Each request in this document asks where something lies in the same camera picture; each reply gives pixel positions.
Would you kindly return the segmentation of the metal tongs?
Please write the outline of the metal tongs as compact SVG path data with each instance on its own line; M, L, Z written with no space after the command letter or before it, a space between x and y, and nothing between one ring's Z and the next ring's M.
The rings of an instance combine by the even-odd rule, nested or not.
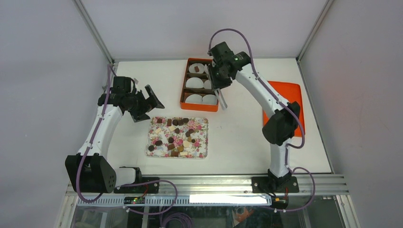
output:
M226 110L228 108L228 105L227 105L227 103L226 103L226 101L224 99L224 96L223 96L221 90L216 89L216 90L214 90L214 93L215 93L215 95L217 97L217 100L218 100L222 110Z

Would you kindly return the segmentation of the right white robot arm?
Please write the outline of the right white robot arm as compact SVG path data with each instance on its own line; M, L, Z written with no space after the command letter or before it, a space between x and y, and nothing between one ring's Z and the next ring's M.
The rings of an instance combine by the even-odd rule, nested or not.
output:
M221 42L208 51L212 63L208 65L208 78L222 109L228 106L221 90L234 80L240 83L260 104L268 121L262 133L270 144L271 162L268 169L268 186L273 192L281 192L290 180L288 148L295 130L301 127L297 102L290 103L257 72L251 55L245 52L234 54L226 42Z

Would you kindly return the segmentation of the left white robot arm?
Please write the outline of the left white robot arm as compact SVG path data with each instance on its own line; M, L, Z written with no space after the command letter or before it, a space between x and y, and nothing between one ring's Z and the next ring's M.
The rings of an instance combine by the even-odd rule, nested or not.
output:
M114 168L107 160L112 136L125 113L137 123L149 120L148 113L153 109L164 108L150 85L144 87L148 94L145 97L133 82L125 76L113 79L112 86L97 101L96 118L84 144L76 155L67 156L65 167L76 192L111 193L122 185L131 193L142 189L139 168Z

